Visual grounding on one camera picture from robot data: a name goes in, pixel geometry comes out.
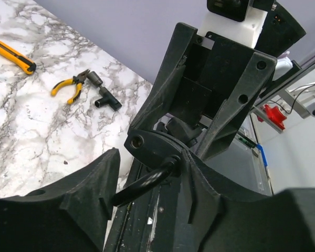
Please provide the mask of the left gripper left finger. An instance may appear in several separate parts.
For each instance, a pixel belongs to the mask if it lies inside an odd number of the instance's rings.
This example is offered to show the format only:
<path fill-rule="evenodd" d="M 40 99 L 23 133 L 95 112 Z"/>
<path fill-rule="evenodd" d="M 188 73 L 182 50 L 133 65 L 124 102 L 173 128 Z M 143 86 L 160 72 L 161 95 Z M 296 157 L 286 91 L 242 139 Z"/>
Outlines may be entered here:
<path fill-rule="evenodd" d="M 52 184 L 0 198 L 0 251 L 102 251 L 119 168 L 110 149 Z"/>

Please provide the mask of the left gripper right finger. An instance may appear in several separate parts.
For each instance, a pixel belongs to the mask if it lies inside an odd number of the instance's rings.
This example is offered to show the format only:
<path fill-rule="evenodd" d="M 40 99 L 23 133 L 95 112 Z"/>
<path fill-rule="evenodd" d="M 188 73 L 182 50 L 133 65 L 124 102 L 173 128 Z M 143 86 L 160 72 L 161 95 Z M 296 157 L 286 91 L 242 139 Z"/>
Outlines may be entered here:
<path fill-rule="evenodd" d="M 315 251 L 315 188 L 262 195 L 189 150 L 180 169 L 195 251 Z"/>

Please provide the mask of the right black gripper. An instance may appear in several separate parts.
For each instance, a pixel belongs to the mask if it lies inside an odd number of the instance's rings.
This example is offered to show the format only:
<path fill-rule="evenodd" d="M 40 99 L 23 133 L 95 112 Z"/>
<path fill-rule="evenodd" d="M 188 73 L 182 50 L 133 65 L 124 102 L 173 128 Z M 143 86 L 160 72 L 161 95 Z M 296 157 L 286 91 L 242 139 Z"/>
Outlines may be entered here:
<path fill-rule="evenodd" d="M 209 37 L 213 46 L 208 49 L 193 44 L 196 33 L 188 24 L 176 24 L 152 90 L 128 133 L 153 129 L 169 109 L 190 126 L 208 117 L 213 120 L 196 150 L 207 161 L 229 148 L 277 59 L 221 36 Z"/>

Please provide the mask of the yellow utility knife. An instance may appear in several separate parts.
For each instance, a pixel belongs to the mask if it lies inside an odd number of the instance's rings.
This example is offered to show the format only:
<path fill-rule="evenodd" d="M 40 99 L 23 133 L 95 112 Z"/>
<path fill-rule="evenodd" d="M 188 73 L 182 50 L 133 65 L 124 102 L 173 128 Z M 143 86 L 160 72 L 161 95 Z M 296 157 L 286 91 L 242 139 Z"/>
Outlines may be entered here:
<path fill-rule="evenodd" d="M 0 41 L 0 55 L 13 62 L 27 75 L 32 75 L 37 68 L 36 64 L 31 59 L 17 52 L 2 41 Z"/>

